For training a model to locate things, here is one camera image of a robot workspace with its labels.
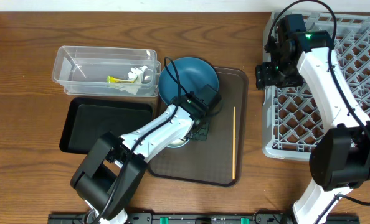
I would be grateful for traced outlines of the light blue bowl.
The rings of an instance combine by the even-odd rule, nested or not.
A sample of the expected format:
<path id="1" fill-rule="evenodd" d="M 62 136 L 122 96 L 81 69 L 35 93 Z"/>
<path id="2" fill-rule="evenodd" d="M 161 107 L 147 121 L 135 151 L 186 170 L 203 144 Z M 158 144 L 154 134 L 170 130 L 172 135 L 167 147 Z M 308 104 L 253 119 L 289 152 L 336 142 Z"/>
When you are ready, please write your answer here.
<path id="1" fill-rule="evenodd" d="M 185 144 L 189 142 L 189 139 L 187 138 L 179 138 L 170 144 L 168 144 L 168 147 L 170 148 L 178 148 L 178 147 L 183 147 Z"/>

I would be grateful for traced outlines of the dark blue plate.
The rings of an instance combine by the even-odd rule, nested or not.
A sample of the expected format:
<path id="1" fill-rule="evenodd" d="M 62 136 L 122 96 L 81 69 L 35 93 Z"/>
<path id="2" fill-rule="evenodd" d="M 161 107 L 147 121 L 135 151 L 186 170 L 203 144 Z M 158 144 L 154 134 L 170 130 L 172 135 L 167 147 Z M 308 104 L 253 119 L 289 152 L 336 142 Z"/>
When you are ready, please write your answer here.
<path id="1" fill-rule="evenodd" d="M 219 90 L 217 72 L 206 61 L 194 57 L 183 57 L 176 59 L 174 64 L 180 83 L 188 93 L 193 91 L 197 95 L 205 85 L 210 85 L 216 91 Z M 168 64 L 167 67 L 168 70 L 164 68 L 159 76 L 158 90 L 162 101 L 169 105 L 170 101 L 178 95 L 178 85 L 168 73 L 170 72 L 176 78 L 173 66 Z"/>

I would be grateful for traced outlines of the wooden chopstick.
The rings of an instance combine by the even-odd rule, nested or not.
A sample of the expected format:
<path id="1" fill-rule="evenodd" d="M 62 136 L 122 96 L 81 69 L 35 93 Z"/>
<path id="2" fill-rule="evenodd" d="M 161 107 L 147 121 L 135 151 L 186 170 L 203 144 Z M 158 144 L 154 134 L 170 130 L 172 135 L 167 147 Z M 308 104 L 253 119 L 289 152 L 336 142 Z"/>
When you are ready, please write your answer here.
<path id="1" fill-rule="evenodd" d="M 232 119 L 232 180 L 235 180 L 235 150 L 236 150 L 236 108 L 233 107 Z"/>

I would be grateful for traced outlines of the white tissue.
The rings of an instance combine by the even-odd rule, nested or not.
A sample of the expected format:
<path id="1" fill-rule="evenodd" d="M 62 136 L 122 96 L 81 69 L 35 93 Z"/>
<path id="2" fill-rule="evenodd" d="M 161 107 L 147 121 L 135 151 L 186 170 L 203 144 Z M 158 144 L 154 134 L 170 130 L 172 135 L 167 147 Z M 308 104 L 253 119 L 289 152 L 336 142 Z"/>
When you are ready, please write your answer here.
<path id="1" fill-rule="evenodd" d="M 126 75 L 119 75 L 115 79 L 116 88 L 131 95 L 137 95 L 142 89 L 145 72 L 148 70 L 146 65 L 142 67 L 131 67 Z"/>

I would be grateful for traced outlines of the yellow green snack wrapper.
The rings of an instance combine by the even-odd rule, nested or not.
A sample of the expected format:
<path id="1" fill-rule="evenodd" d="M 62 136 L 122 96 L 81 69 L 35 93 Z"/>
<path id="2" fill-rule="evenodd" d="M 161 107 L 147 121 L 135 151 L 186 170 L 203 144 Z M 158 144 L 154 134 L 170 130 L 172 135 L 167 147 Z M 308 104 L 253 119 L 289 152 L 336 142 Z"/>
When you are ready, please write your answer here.
<path id="1" fill-rule="evenodd" d="M 107 83 L 134 83 L 136 78 L 120 79 L 112 76 L 107 76 Z"/>

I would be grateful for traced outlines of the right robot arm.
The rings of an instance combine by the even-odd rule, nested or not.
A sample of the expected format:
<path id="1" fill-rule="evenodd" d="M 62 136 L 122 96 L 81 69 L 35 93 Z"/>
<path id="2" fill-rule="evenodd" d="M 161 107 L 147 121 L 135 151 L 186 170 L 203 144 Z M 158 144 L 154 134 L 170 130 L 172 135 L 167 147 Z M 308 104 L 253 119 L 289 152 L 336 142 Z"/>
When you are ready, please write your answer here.
<path id="1" fill-rule="evenodd" d="M 339 67 L 335 38 L 308 31 L 301 14 L 279 14 L 265 45 L 270 61 L 255 68 L 260 90 L 307 84 L 324 128 L 309 158 L 312 179 L 282 223 L 324 223 L 341 199 L 370 180 L 370 117 Z"/>

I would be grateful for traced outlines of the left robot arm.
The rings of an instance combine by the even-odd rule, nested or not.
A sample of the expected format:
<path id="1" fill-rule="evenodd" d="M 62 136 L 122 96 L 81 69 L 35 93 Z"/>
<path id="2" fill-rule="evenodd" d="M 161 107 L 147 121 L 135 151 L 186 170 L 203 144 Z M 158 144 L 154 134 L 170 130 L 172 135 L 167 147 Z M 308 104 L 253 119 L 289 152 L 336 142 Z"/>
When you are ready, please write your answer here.
<path id="1" fill-rule="evenodd" d="M 171 143 L 196 134 L 212 116 L 221 95 L 210 85 L 179 94 L 166 111 L 140 129 L 119 137 L 106 133 L 85 156 L 70 184 L 91 210 L 83 223 L 124 223 L 148 162 Z"/>

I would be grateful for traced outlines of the grey dishwasher rack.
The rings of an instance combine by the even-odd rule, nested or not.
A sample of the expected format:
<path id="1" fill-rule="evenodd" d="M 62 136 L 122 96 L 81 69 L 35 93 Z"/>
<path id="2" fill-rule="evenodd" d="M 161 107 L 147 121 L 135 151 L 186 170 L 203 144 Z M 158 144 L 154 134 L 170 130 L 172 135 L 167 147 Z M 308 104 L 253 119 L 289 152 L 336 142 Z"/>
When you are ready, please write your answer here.
<path id="1" fill-rule="evenodd" d="M 370 16 L 338 14 L 335 49 L 356 101 L 370 116 Z M 265 89 L 262 151 L 270 158 L 307 161 L 323 124 L 307 84 Z"/>

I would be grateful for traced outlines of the brown serving tray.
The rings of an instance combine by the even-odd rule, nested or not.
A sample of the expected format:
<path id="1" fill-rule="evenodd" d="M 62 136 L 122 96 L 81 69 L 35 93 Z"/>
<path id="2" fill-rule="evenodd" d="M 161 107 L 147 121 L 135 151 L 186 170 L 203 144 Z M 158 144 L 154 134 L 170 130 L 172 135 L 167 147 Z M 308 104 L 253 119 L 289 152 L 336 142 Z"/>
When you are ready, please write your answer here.
<path id="1" fill-rule="evenodd" d="M 211 119 L 206 141 L 163 149 L 148 171 L 160 178 L 230 187 L 240 179 L 247 111 L 247 75 L 234 68 L 216 68 L 222 110 Z M 236 108 L 235 180 L 232 180 L 232 119 Z"/>

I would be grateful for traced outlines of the clear plastic bin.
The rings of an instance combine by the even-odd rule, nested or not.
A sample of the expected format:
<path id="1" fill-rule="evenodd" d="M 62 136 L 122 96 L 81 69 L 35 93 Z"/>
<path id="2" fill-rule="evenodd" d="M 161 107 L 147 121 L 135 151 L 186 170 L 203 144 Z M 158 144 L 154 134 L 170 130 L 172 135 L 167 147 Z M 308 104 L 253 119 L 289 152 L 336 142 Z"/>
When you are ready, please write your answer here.
<path id="1" fill-rule="evenodd" d="M 107 83 L 107 76 L 126 75 L 131 67 L 146 65 L 142 89 L 137 95 Z M 64 87 L 68 95 L 154 97 L 158 94 L 161 64 L 151 49 L 117 47 L 62 46 L 52 71 L 52 80 Z"/>

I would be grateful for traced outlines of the black plastic bin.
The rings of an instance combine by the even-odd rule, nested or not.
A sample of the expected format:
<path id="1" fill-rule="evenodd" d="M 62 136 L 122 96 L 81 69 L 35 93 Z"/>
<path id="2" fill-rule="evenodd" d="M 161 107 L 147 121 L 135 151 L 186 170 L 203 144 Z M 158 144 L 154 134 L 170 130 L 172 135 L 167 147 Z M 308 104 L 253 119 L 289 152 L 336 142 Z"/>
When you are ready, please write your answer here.
<path id="1" fill-rule="evenodd" d="M 145 103 L 74 98 L 70 102 L 59 147 L 62 152 L 88 154 L 107 132 L 121 136 L 152 120 L 153 108 Z"/>

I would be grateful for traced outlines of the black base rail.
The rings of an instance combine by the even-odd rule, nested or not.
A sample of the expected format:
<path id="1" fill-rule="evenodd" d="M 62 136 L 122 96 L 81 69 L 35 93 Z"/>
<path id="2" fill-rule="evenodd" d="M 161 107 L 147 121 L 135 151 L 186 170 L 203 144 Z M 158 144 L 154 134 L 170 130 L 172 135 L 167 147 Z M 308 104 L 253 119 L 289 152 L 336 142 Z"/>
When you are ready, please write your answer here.
<path id="1" fill-rule="evenodd" d="M 50 214 L 48 224 L 91 223 L 93 213 Z M 151 213 L 129 213 L 122 220 L 112 219 L 110 223 L 124 224 L 278 224 L 283 215 L 273 212 L 257 212 L 253 215 L 168 215 Z"/>

